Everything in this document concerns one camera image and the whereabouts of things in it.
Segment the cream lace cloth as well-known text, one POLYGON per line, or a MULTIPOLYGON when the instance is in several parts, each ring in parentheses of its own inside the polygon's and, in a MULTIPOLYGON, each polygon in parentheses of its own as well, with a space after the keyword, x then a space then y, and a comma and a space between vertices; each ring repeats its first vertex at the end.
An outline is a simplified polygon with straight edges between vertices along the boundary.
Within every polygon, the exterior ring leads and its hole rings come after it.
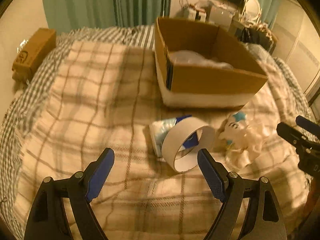
POLYGON ((251 126, 248 122, 246 130, 246 148, 235 148, 233 145, 227 145, 226 162, 236 170, 241 170, 253 163, 262 153, 263 144, 266 142, 270 133, 264 125, 258 124, 251 126))

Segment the white bear figurine blue star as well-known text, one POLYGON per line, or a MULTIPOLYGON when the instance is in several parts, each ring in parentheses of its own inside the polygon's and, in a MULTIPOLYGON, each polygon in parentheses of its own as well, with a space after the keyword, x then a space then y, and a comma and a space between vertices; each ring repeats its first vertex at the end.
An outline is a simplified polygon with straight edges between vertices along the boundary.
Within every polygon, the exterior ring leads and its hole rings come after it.
POLYGON ((227 145, 233 145, 235 148, 246 148, 246 130, 248 122, 244 112, 231 114, 225 124, 224 131, 219 135, 220 140, 225 140, 227 145))

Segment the white wardrobe sliding doors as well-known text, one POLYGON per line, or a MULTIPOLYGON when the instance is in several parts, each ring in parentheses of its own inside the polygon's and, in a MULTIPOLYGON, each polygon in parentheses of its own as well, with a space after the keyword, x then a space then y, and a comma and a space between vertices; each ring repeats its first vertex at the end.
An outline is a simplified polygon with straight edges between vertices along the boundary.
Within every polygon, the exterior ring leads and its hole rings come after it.
POLYGON ((310 18, 295 0, 280 0, 272 31, 278 38, 272 55, 291 68, 305 94, 310 92, 319 77, 319 35, 310 18))

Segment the black jacket on chair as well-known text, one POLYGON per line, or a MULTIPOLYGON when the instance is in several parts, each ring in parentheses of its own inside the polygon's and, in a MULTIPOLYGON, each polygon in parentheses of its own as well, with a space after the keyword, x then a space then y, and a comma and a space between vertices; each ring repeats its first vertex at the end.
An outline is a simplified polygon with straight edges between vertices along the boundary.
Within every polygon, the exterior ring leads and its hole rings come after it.
POLYGON ((276 41, 273 39, 271 33, 254 28, 244 28, 239 40, 243 43, 258 44, 270 54, 273 53, 276 47, 276 41))

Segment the open cardboard box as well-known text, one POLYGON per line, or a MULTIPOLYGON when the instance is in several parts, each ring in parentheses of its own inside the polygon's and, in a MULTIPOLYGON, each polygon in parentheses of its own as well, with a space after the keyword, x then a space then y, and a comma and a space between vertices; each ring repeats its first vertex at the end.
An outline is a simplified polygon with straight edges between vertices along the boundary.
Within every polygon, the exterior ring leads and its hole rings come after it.
POLYGON ((159 17, 155 62, 163 103, 174 108, 239 108, 267 81, 254 57, 222 28, 199 21, 159 17), (191 50, 205 60, 175 64, 169 53, 191 50))

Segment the white oval mirror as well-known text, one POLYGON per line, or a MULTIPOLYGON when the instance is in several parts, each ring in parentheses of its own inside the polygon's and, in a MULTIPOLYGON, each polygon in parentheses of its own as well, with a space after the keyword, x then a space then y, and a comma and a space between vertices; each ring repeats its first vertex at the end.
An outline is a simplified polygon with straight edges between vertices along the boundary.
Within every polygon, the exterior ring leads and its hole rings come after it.
POLYGON ((247 0, 244 6, 243 16, 251 21, 256 21, 260 17, 261 7, 258 0, 247 0))

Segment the beige plaid blanket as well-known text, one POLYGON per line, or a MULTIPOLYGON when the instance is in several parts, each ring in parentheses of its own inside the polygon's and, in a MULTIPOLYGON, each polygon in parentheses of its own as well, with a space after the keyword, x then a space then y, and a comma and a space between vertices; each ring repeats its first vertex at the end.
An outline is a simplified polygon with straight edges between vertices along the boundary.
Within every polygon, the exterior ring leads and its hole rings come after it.
MULTIPOLYGON (((298 169, 295 149, 276 133, 279 122, 310 117, 306 100, 289 67, 263 48, 248 44, 268 81, 244 107, 249 120, 265 126, 267 138, 249 165, 224 153, 216 140, 214 158, 243 177, 270 179, 287 234, 303 219, 308 180, 298 169)), ((75 42, 54 71, 46 101, 26 136, 13 208, 24 237, 31 205, 42 180, 69 178, 84 170, 107 147, 115 162, 94 213, 109 239, 203 239, 220 209, 198 168, 175 173, 152 149, 148 126, 185 115, 165 107, 151 50, 75 42)))

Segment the clear round plastic container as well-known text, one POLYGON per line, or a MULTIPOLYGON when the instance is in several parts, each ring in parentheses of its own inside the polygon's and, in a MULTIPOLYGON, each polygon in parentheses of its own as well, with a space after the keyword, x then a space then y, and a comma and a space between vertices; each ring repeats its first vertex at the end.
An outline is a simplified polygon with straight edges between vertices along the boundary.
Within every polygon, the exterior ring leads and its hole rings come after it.
POLYGON ((179 50, 169 53, 169 59, 175 64, 200 64, 205 58, 191 50, 179 50))

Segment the grey mini fridge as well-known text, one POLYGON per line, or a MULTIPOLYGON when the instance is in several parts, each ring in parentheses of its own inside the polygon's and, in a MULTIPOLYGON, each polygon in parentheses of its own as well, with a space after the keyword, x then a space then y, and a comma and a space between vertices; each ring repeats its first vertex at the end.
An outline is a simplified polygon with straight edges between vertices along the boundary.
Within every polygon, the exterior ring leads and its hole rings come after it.
POLYGON ((228 30, 236 12, 237 10, 233 7, 225 8, 212 4, 208 21, 214 25, 220 26, 225 30, 228 30))

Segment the white suitcase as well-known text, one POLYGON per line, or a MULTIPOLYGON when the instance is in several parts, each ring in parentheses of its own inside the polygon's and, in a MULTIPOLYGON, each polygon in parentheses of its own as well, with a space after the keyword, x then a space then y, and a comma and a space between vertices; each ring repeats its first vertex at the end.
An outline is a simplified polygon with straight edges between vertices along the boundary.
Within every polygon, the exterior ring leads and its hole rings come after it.
POLYGON ((206 11, 202 8, 189 6, 184 11, 184 17, 191 21, 205 22, 206 16, 207 16, 206 11))

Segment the green curtain left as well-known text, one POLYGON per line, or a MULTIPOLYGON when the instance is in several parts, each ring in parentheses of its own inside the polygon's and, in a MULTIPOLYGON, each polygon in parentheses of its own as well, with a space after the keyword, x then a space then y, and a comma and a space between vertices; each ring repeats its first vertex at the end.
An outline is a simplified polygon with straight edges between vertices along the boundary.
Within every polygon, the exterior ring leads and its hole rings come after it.
POLYGON ((82 27, 135 27, 170 14, 171 0, 42 0, 48 27, 58 34, 82 27))

